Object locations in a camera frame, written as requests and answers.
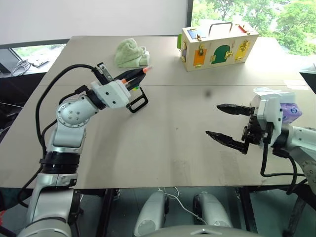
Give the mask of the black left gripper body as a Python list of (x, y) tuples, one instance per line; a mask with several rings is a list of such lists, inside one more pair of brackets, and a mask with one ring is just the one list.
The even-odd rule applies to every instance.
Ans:
[(93, 73), (101, 84), (108, 84), (114, 80), (103, 62), (97, 64)]

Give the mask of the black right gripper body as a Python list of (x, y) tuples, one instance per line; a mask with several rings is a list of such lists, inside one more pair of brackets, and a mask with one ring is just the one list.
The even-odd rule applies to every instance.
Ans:
[(241, 140), (246, 145), (259, 145), (261, 142), (270, 144), (273, 134), (273, 123), (267, 122), (265, 128), (261, 128), (257, 117), (251, 115), (247, 126), (244, 127)]

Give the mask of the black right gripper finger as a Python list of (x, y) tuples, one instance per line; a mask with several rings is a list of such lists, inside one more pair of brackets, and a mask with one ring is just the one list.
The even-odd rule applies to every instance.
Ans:
[(217, 109), (231, 115), (250, 116), (254, 114), (255, 107), (239, 106), (236, 104), (220, 104), (216, 106)]
[(217, 133), (217, 132), (212, 132), (212, 131), (206, 131), (205, 133), (208, 136), (210, 136), (213, 140), (217, 141), (218, 143), (226, 147), (238, 150), (244, 155), (247, 154), (248, 152), (248, 147), (249, 147), (248, 143), (236, 141), (232, 137), (224, 135), (222, 133)]

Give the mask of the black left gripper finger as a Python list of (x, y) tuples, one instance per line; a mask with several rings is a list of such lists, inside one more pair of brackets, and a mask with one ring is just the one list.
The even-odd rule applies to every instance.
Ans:
[(122, 74), (116, 76), (114, 80), (130, 81), (144, 75), (146, 75), (146, 73), (144, 72), (144, 68), (132, 69), (132, 70), (125, 71)]
[(139, 86), (140, 82), (144, 79), (145, 76), (146, 76), (146, 74), (142, 74), (142, 75), (136, 77), (135, 79), (129, 81), (128, 84), (126, 85), (126, 87), (137, 87), (137, 86)]

